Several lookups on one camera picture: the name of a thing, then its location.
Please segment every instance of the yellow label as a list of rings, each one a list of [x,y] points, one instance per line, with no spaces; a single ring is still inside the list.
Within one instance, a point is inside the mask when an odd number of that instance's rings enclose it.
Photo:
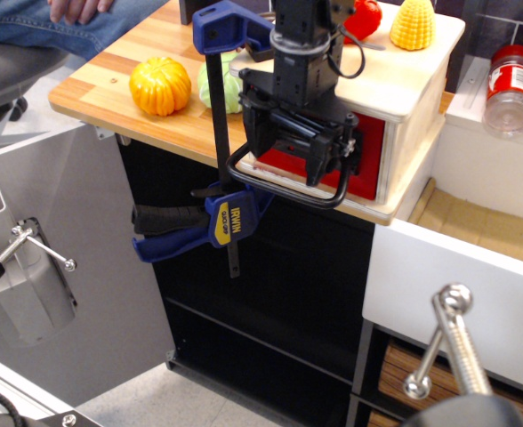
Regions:
[[[239,207],[233,207],[230,210],[232,221],[232,234],[238,234],[242,231],[242,215]]]
[[[229,209],[228,202],[226,202],[220,205],[218,218],[216,220],[216,229],[214,231],[214,235],[216,236],[219,245],[227,245],[230,242],[231,237],[229,234],[229,225]]]

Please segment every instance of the toy vegetable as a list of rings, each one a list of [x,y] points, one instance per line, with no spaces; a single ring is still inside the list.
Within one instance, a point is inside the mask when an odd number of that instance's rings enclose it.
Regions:
[[[168,116],[186,107],[190,88],[187,70],[171,58],[150,58],[142,62],[129,80],[135,104],[155,116]]]
[[[358,40],[364,40],[380,27],[382,9],[376,0],[356,0],[354,8],[357,12],[344,22],[344,27]],[[353,42],[345,37],[344,43]]]
[[[390,30],[393,44],[408,51],[428,47],[436,37],[431,0],[405,0]]]
[[[229,63],[236,58],[237,52],[226,52],[221,55],[222,74],[224,79],[224,100],[226,101],[226,113],[239,113],[242,105],[239,101],[239,93],[242,90],[242,80],[229,73]],[[210,85],[208,84],[208,72],[206,64],[202,64],[198,71],[198,95],[200,100],[209,108],[212,108],[210,101]]]

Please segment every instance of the black cabinet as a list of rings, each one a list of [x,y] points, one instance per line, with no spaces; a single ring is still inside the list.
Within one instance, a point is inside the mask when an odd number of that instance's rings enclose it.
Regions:
[[[199,205],[215,169],[122,147],[136,203]],[[199,372],[302,425],[343,426],[353,390],[374,225],[275,198],[238,242],[241,275],[209,244],[154,264],[177,346]]]

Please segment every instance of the metal handle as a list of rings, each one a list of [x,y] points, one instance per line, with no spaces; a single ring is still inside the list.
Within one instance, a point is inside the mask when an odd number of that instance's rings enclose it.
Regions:
[[[58,254],[54,250],[52,250],[50,247],[43,245],[38,240],[36,240],[34,236],[34,231],[32,229],[23,229],[20,225],[17,225],[11,230],[11,233],[16,236],[14,241],[9,244],[3,252],[0,253],[0,263],[5,264],[7,263],[12,256],[28,241],[30,243],[33,243],[34,245],[40,247],[41,249],[44,249],[49,255],[56,258],[57,260],[61,261],[64,264],[64,270],[66,271],[74,271],[76,269],[76,261],[69,258],[64,258],[62,255]]]
[[[447,342],[449,362],[460,392],[493,394],[487,374],[479,362],[471,335],[463,320],[463,314],[469,311],[473,303],[469,288],[462,284],[447,285],[433,296],[432,303],[439,325],[420,366],[404,381],[406,395],[413,399],[424,399],[430,394],[431,380],[427,374],[444,339]]]
[[[237,164],[239,161],[245,157],[250,152],[248,144],[242,145],[237,149],[228,159],[228,170],[229,174],[237,181],[250,184],[253,187],[264,189],[270,193],[277,194],[278,196],[288,198],[298,203],[304,205],[316,207],[319,209],[334,209],[342,203],[344,197],[347,194],[349,188],[349,179],[350,179],[350,162],[343,162],[341,169],[341,176],[339,178],[339,184],[334,195],[330,198],[320,198],[313,197],[308,194],[301,193],[294,189],[288,189],[279,184],[265,181],[261,178],[249,175],[247,173],[242,173],[237,169]]]

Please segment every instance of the gray chair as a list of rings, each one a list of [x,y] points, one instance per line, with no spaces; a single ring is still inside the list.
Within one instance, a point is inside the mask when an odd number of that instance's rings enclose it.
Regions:
[[[27,108],[24,93],[42,76],[64,64],[68,54],[58,49],[0,44],[0,121]]]

